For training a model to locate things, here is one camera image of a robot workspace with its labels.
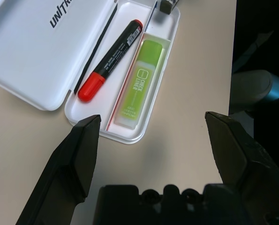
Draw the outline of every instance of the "green highlighter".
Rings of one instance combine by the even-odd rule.
[[[136,128],[161,52],[161,44],[151,40],[143,42],[116,113],[115,124],[132,130]]]

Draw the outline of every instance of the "pencil case compartment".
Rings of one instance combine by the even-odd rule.
[[[93,56],[80,87],[130,21],[135,19],[141,21],[143,24],[143,32],[90,102],[82,102],[78,99],[77,92],[71,92],[65,105],[65,115],[70,123],[74,125],[86,117],[100,114],[102,119],[101,136],[125,144],[132,144],[139,141],[146,131],[152,114],[169,53],[176,35],[179,18],[180,12],[178,8],[175,8],[170,15],[167,15],[159,11],[159,3],[157,1],[119,0],[117,11]],[[138,125],[132,130],[116,125],[114,123],[114,116],[129,81],[130,73],[132,72],[142,43],[145,40],[160,43],[162,45],[162,52],[148,90],[143,112]]]

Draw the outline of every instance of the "red marker cap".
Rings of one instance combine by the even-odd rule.
[[[96,72],[92,72],[87,81],[78,92],[78,97],[83,102],[89,102],[103,86],[106,79]]]
[[[134,21],[138,22],[140,24],[141,28],[143,28],[143,23],[142,22],[140,22],[139,20],[134,20]]]

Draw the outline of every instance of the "marker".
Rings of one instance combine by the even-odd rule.
[[[139,20],[133,20],[129,23],[79,90],[78,97],[81,101],[89,102],[92,100],[142,30],[143,24]]]

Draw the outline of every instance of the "gray object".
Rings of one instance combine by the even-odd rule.
[[[279,99],[279,77],[266,70],[232,75],[230,114],[253,111],[257,106]]]
[[[166,14],[170,14],[175,8],[179,0],[162,0],[160,3],[160,11]]]

